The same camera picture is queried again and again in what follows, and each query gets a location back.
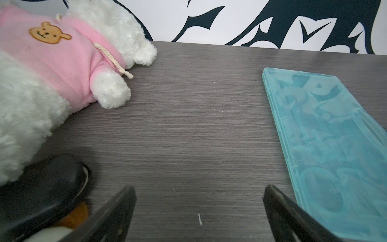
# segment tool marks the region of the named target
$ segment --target blue plastic case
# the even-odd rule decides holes
[[[335,76],[262,74],[297,203],[337,236],[387,241],[387,133]]]

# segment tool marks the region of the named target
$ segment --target stuffed animal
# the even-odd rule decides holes
[[[0,185],[15,181],[52,129],[90,103],[122,106],[122,74],[156,48],[113,0],[67,0],[66,16],[30,14],[0,0]]]

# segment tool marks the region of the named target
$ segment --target black object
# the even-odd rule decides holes
[[[343,242],[274,185],[268,185],[263,197],[266,215],[276,242]]]
[[[127,186],[59,242],[123,242],[135,204],[134,187]]]
[[[69,214],[83,198],[90,170],[63,154],[34,163],[0,187],[0,241],[23,241]]]

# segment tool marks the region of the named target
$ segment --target dust speck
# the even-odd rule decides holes
[[[202,226],[203,223],[202,223],[202,220],[200,219],[200,213],[198,213],[197,216],[199,217],[199,224],[200,224],[200,226]]]

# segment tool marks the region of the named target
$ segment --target pink sweater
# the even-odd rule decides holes
[[[74,17],[61,21],[14,5],[0,9],[0,48],[27,65],[66,98],[72,112],[95,102],[90,85],[99,72],[118,69],[98,49],[104,46],[125,68],[121,54],[96,30]]]

